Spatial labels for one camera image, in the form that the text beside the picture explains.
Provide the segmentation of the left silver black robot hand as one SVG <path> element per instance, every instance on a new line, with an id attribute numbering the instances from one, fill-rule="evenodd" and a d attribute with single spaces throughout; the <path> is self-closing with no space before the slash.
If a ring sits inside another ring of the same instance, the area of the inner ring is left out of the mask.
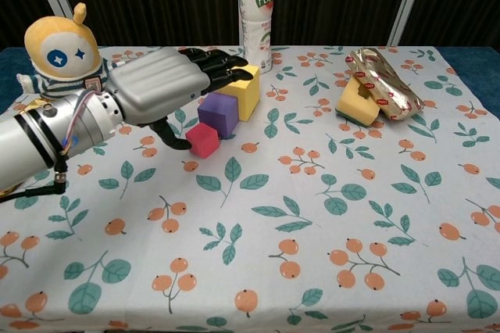
<path id="1" fill-rule="evenodd" d="M 108 73 L 106 91 L 117 102 L 125 123 L 150 127 L 164 144 L 188 150 L 167 117 L 196 98 L 236 81 L 250 81 L 246 59 L 219 49 L 161 48 Z"/>

